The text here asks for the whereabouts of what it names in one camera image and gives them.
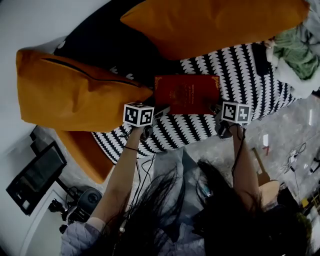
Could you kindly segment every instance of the orange pillow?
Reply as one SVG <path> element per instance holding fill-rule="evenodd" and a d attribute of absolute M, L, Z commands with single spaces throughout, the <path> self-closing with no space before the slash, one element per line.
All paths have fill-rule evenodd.
<path fill-rule="evenodd" d="M 169 60 L 267 40 L 301 23 L 303 0 L 146 0 L 121 21 L 144 33 Z"/>
<path fill-rule="evenodd" d="M 123 124 L 124 105 L 152 91 L 102 68 L 34 50 L 16 55 L 21 118 L 62 131 L 110 132 Z"/>

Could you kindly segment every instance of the green cloth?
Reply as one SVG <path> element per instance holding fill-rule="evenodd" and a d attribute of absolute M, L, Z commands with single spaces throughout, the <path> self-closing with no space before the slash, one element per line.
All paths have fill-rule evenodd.
<path fill-rule="evenodd" d="M 308 80 L 319 66 L 319 57 L 296 35 L 297 28 L 278 34 L 274 39 L 273 54 L 279 59 L 283 58 L 301 80 Z"/>

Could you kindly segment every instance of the black zipper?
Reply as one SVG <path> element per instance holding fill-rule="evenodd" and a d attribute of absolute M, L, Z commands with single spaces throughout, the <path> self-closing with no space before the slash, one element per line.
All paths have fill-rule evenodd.
<path fill-rule="evenodd" d="M 94 78 L 93 76 L 89 75 L 87 72 L 83 71 L 82 69 L 78 68 L 77 66 L 74 66 L 68 62 L 59 60 L 59 59 L 55 59 L 55 58 L 43 58 L 42 60 L 46 60 L 52 63 L 56 63 L 56 64 L 60 64 L 63 66 L 66 66 L 68 68 L 71 68 L 73 70 L 76 70 L 84 75 L 86 75 L 87 77 L 91 78 L 92 80 L 96 80 L 96 81 L 105 81 L 105 82 L 116 82 L 116 83 L 123 83 L 123 84 L 127 84 L 130 86 L 135 86 L 135 87 L 141 87 L 133 82 L 129 82 L 129 81 L 124 81 L 124 80 L 116 80 L 116 79 L 98 79 L 98 78 Z"/>

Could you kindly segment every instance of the tile floor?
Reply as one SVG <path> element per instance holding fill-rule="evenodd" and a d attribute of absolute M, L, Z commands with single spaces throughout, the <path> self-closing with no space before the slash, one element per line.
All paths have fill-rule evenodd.
<path fill-rule="evenodd" d="M 108 179 L 103 184 L 96 184 L 80 169 L 77 163 L 69 155 L 68 151 L 52 129 L 39 127 L 36 133 L 48 143 L 54 139 L 57 141 L 68 162 L 60 178 L 67 186 L 92 186 L 101 192 L 104 191 Z M 263 149 L 264 135 L 268 134 L 269 154 Z M 320 99 L 310 96 L 308 99 L 301 99 L 288 107 L 280 109 L 277 113 L 264 117 L 262 120 L 255 120 L 250 123 L 246 131 L 246 140 L 251 148 L 256 148 L 266 171 L 272 180 L 285 182 L 298 200 L 307 196 L 318 186 L 320 170 L 310 173 L 312 159 L 320 148 Z M 295 174 L 289 170 L 285 173 L 285 164 L 292 150 L 297 150 L 306 142 L 305 151 L 302 152 L 292 164 Z M 207 159 L 212 162 L 224 174 L 226 179 L 231 181 L 231 168 L 234 163 L 232 139 L 220 140 L 217 136 L 190 144 L 185 147 L 190 156 L 197 161 Z M 140 159 L 139 165 L 148 158 Z M 257 171 L 259 165 L 255 160 Z M 142 180 L 146 173 L 140 168 Z M 137 188 L 139 178 L 135 174 L 133 190 Z"/>

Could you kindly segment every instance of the forearm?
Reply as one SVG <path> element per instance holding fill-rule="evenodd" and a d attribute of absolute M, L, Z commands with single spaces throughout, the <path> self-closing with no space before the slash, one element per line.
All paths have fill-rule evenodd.
<path fill-rule="evenodd" d="M 137 149 L 141 132 L 132 131 L 126 147 L 114 167 L 107 184 L 105 193 L 91 217 L 108 222 L 113 216 L 119 214 L 127 204 L 135 176 Z"/>
<path fill-rule="evenodd" d="M 230 132 L 233 135 L 234 158 L 236 159 L 240 149 L 243 132 L 241 127 L 236 126 L 232 126 Z M 234 167 L 233 188 L 249 209 L 253 205 L 254 198 L 257 200 L 259 199 L 258 176 L 246 140 L 243 141 L 240 155 Z"/>

